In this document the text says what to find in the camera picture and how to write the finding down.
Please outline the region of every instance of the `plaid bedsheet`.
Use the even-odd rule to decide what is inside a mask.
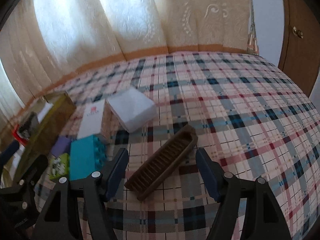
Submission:
[[[157,117],[127,133],[113,117],[108,155],[130,154],[125,179],[106,204],[118,239],[205,239],[219,205],[210,198],[195,150],[144,202],[124,182],[185,124],[196,129],[197,147],[239,178],[269,181],[293,239],[302,239],[319,212],[320,116],[284,73],[262,57],[229,53],[175,53],[100,68],[55,90],[66,90],[77,110],[62,135],[75,138],[86,103],[129,86],[158,105]],[[43,207],[54,183],[43,176],[36,202]],[[241,201],[233,239],[244,221]],[[91,239],[83,200],[82,231]]]

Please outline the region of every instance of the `door knob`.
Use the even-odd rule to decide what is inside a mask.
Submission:
[[[300,39],[303,39],[303,32],[302,32],[302,31],[297,30],[296,27],[293,27],[293,28],[292,28],[292,31],[293,31],[293,34],[294,34],[294,35],[298,36]]]

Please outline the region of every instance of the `beige curtain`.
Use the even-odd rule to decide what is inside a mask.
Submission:
[[[245,53],[249,17],[250,0],[21,0],[0,31],[1,86],[12,85],[0,124],[92,67],[178,50]]]

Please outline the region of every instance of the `door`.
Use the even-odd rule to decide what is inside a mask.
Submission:
[[[309,97],[320,66],[320,24],[303,0],[288,0],[288,4],[289,41],[283,72]]]

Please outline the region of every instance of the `silver screw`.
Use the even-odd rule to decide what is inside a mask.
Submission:
[[[99,172],[99,171],[94,171],[92,174],[91,174],[91,176],[93,177],[93,178],[97,178],[97,177],[99,177],[101,175],[101,173]]]
[[[264,178],[258,178],[258,182],[260,183],[260,184],[265,184],[265,182],[266,182],[266,180],[264,179]]]
[[[28,207],[28,203],[27,203],[27,202],[23,202],[23,203],[22,203],[22,208],[23,208],[23,209],[26,209],[27,207]]]
[[[223,176],[225,176],[225,177],[228,178],[228,179],[231,179],[231,178],[233,177],[233,174],[232,174],[231,172],[227,171],[227,172],[225,172],[225,173],[223,174]]]
[[[65,183],[67,181],[67,178],[66,177],[62,177],[59,179],[59,182],[62,184],[62,183]]]

